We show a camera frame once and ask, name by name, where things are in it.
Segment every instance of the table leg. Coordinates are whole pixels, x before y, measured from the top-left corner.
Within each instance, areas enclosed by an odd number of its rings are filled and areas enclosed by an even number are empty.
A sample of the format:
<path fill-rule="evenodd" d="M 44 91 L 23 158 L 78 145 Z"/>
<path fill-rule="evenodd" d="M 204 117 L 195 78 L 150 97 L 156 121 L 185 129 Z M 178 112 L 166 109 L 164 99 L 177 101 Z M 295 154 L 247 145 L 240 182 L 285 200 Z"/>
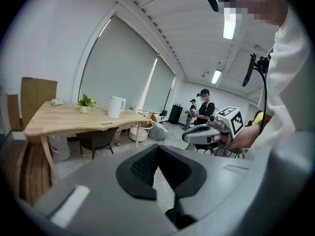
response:
<path fill-rule="evenodd" d="M 57 181 L 60 181 L 61 178 L 60 178 L 60 176 L 57 173 L 57 169 L 55 167 L 53 158 L 51 157 L 51 154 L 50 154 L 50 150 L 49 150 L 49 146 L 48 146 L 48 136 L 41 135 L 40 138 L 41 138 L 41 143 L 43 144 L 43 147 L 44 147 L 45 155 L 47 157 L 47 160 L 48 160 L 48 163 L 50 165 L 50 168 L 51 168 L 51 170 L 52 170 L 52 172 L 54 174 L 54 177 L 56 178 Z"/>
<path fill-rule="evenodd" d="M 136 135 L 136 147 L 138 147 L 140 127 L 141 127 L 141 123 L 140 123 L 140 122 L 138 122 L 137 135 Z"/>

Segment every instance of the dark chair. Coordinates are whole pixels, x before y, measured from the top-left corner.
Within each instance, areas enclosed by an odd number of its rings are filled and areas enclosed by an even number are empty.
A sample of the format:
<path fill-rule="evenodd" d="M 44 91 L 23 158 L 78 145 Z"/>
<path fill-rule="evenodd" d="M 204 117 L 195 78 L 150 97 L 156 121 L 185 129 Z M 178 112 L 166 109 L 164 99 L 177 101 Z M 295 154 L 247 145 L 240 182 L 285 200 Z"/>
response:
<path fill-rule="evenodd" d="M 81 155 L 82 147 L 92 150 L 92 159 L 94 159 L 95 151 L 103 148 L 110 149 L 112 154 L 114 154 L 110 143 L 112 142 L 117 129 L 118 128 L 111 128 L 106 131 L 94 131 L 76 134 L 80 143 Z"/>

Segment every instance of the window shade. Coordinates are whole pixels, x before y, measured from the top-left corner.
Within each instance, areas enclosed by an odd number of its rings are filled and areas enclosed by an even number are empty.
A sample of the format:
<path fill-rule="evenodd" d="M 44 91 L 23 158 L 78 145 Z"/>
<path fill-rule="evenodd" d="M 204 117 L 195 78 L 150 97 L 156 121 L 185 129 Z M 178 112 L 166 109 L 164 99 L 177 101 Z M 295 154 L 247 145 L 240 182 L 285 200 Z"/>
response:
<path fill-rule="evenodd" d="M 112 17 L 97 40 L 88 60 L 80 88 L 99 106 L 108 106 L 110 96 L 137 106 L 153 64 L 155 51 L 130 27 Z"/>
<path fill-rule="evenodd" d="M 158 58 L 142 110 L 162 111 L 173 80 L 173 72 L 161 58 Z"/>

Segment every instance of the chair backrest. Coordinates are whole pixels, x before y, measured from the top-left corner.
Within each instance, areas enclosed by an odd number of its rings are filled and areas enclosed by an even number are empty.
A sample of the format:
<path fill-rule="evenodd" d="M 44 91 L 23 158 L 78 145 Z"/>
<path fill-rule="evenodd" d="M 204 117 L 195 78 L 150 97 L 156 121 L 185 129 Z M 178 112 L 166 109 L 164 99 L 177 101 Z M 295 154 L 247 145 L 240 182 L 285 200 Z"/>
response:
<path fill-rule="evenodd" d="M 92 149 L 92 144 L 94 148 L 101 148 L 112 142 L 117 129 L 118 128 L 111 128 L 105 131 L 79 133 L 76 134 L 76 136 L 85 148 Z"/>

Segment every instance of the fluorescent light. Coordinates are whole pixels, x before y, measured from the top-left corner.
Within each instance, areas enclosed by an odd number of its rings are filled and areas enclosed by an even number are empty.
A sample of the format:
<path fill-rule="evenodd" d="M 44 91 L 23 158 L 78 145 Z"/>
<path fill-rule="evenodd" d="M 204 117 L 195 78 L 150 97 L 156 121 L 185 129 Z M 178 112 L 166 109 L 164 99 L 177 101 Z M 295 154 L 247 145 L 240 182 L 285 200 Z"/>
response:
<path fill-rule="evenodd" d="M 211 83 L 213 83 L 213 84 L 217 83 L 221 73 L 222 72 L 220 70 L 216 70 Z"/>
<path fill-rule="evenodd" d="M 223 37 L 233 39 L 236 25 L 236 13 L 230 8 L 224 8 L 224 30 Z"/>
<path fill-rule="evenodd" d="M 105 24 L 105 26 L 104 26 L 103 30 L 106 28 L 106 26 L 108 25 L 108 23 L 110 22 L 110 20 L 108 20 L 108 22 Z"/>

